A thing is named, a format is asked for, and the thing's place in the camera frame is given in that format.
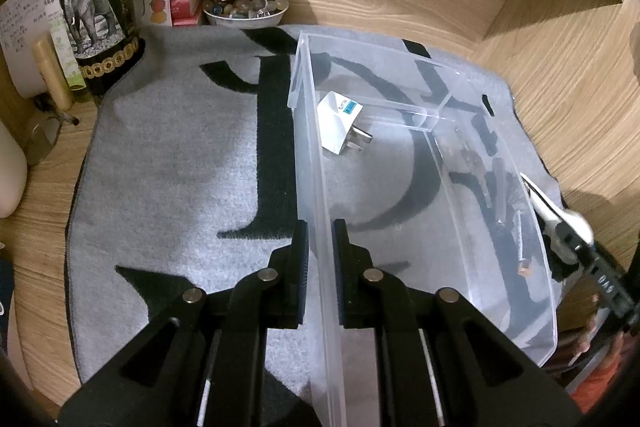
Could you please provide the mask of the clear plastic organizer bin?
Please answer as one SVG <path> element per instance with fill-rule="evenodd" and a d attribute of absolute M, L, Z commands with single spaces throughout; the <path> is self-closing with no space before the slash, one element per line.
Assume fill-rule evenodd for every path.
<path fill-rule="evenodd" d="M 340 155 L 320 141 L 317 105 L 329 92 L 363 106 L 373 136 Z M 457 289 L 535 363 L 556 346 L 555 289 L 520 173 L 555 188 L 515 114 L 506 82 L 462 58 L 376 35 L 303 29 L 288 107 L 294 120 L 297 207 L 309 228 L 305 326 L 311 399 L 326 426 L 378 423 L 373 335 L 338 321 L 332 225 L 373 263 L 421 291 Z M 462 148 L 484 161 L 491 207 L 450 181 Z M 515 210 L 524 212 L 527 279 L 516 269 Z"/>

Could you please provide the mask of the red small box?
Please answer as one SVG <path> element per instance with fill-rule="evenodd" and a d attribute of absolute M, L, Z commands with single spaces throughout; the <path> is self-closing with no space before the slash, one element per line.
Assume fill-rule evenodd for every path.
<path fill-rule="evenodd" d="M 169 0 L 174 26 L 198 26 L 203 20 L 203 0 Z"/>

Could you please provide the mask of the beige lip balm tube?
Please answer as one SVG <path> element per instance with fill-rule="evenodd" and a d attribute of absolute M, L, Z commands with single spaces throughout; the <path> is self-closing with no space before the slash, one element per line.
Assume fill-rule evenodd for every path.
<path fill-rule="evenodd" d="M 66 112 L 73 106 L 74 100 L 64 72 L 58 64 L 58 58 L 49 34 L 42 34 L 34 41 L 32 55 L 53 102 L 58 109 Z"/>

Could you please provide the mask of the metal screw bolt in bin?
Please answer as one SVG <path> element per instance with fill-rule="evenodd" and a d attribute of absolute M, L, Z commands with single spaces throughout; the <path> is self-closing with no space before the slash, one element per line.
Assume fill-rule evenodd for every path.
<path fill-rule="evenodd" d="M 522 210 L 515 210 L 513 216 L 513 237 L 516 246 L 516 269 L 518 269 L 518 275 L 520 277 L 530 277 L 532 274 L 532 256 L 529 254 L 526 247 L 526 226 L 524 221 L 524 212 Z"/>

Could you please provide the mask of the white handwritten note paper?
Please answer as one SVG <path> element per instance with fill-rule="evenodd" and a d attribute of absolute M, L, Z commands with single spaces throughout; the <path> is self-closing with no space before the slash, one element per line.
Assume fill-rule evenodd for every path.
<path fill-rule="evenodd" d="M 43 0 L 6 0 L 1 5 L 1 47 L 13 86 L 22 98 L 48 90 L 32 45 L 50 31 Z"/>

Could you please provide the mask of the metal key in bin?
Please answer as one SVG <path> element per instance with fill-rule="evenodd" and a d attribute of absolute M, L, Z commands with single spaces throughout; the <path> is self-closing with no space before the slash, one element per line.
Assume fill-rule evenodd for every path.
<path fill-rule="evenodd" d="M 480 205 L 490 208 L 491 196 L 486 180 L 487 171 L 480 154 L 476 153 L 475 150 L 462 148 L 459 152 L 459 157 L 459 167 L 465 167 L 466 170 L 450 173 L 450 181 L 468 188 Z"/>

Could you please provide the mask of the grey rug with black letters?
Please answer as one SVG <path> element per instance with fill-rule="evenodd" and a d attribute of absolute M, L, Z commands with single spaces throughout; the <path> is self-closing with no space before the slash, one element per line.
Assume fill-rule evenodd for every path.
<path fill-rule="evenodd" d="M 68 224 L 67 300 L 84 385 L 192 287 L 225 291 L 291 242 L 288 107 L 305 28 L 157 29 L 104 96 Z M 262 425 L 325 426 L 304 316 L 267 339 Z"/>

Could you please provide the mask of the white bowl of beads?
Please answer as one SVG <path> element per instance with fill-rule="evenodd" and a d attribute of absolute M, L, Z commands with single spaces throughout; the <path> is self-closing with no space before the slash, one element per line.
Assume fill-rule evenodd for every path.
<path fill-rule="evenodd" d="M 276 27 L 290 0 L 204 0 L 203 12 L 213 26 L 253 30 Z"/>

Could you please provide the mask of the round glass jar lid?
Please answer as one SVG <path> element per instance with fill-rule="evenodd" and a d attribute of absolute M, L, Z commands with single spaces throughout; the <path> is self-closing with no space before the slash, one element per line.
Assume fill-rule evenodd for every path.
<path fill-rule="evenodd" d="M 52 152 L 64 126 L 77 127 L 80 120 L 67 112 L 36 112 L 29 118 L 23 150 L 28 167 L 43 162 Z"/>

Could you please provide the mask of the fruit sticker white card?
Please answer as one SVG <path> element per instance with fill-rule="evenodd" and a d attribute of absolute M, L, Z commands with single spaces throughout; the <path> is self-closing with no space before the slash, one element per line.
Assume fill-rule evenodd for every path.
<path fill-rule="evenodd" d="M 140 27 L 170 27 L 172 24 L 169 0 L 136 0 L 136 9 Z"/>

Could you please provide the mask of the white power adapter plug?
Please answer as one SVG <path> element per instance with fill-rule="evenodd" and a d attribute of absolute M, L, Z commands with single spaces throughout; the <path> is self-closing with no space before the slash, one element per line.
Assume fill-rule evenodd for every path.
<path fill-rule="evenodd" d="M 317 105 L 317 119 L 321 145 L 334 155 L 344 148 L 361 152 L 373 136 L 356 126 L 363 106 L 347 96 L 329 91 Z"/>

